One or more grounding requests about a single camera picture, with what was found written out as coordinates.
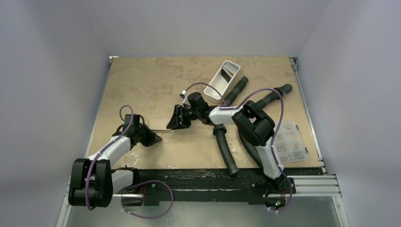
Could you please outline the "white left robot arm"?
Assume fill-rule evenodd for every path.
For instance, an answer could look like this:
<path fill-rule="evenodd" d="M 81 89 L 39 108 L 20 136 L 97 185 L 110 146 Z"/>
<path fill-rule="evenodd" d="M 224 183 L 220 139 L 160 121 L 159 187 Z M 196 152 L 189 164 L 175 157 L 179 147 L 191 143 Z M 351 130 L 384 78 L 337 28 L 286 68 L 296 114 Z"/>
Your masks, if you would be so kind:
<path fill-rule="evenodd" d="M 98 152 L 73 162 L 68 202 L 92 210 L 107 207 L 114 194 L 121 190 L 136 193 L 141 180 L 138 169 L 120 167 L 113 169 L 117 161 L 137 144 L 150 147 L 162 138 L 152 131 L 139 114 L 127 114 L 109 142 Z"/>

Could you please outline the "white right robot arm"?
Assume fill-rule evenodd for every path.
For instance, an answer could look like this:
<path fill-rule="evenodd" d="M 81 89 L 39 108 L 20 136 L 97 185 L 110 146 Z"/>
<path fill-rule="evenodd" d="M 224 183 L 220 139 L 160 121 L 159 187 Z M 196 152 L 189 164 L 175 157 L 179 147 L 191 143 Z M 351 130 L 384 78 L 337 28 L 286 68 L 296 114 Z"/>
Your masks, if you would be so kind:
<path fill-rule="evenodd" d="M 283 101 L 288 92 L 284 87 L 271 89 L 271 93 L 258 102 L 245 100 L 235 107 L 209 105 L 199 92 L 194 92 L 185 98 L 181 105 L 175 105 L 167 129 L 187 129 L 195 120 L 205 125 L 215 127 L 214 134 L 224 133 L 223 125 L 232 124 L 237 127 L 240 137 L 248 143 L 256 155 L 254 158 L 262 165 L 266 188 L 270 192 L 288 192 L 295 189 L 291 179 L 286 175 L 284 166 L 279 159 L 275 140 L 282 123 L 284 113 L 280 113 L 278 123 L 275 123 L 263 108 L 273 101 Z"/>

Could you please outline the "beige leather card holder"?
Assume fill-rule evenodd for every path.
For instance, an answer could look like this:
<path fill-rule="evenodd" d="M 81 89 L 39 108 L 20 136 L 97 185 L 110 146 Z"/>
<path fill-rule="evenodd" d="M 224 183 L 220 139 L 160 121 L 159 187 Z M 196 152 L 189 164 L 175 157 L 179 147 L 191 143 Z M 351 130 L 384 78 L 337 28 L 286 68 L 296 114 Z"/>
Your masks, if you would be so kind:
<path fill-rule="evenodd" d="M 171 133 L 171 129 L 152 129 L 154 133 Z"/>

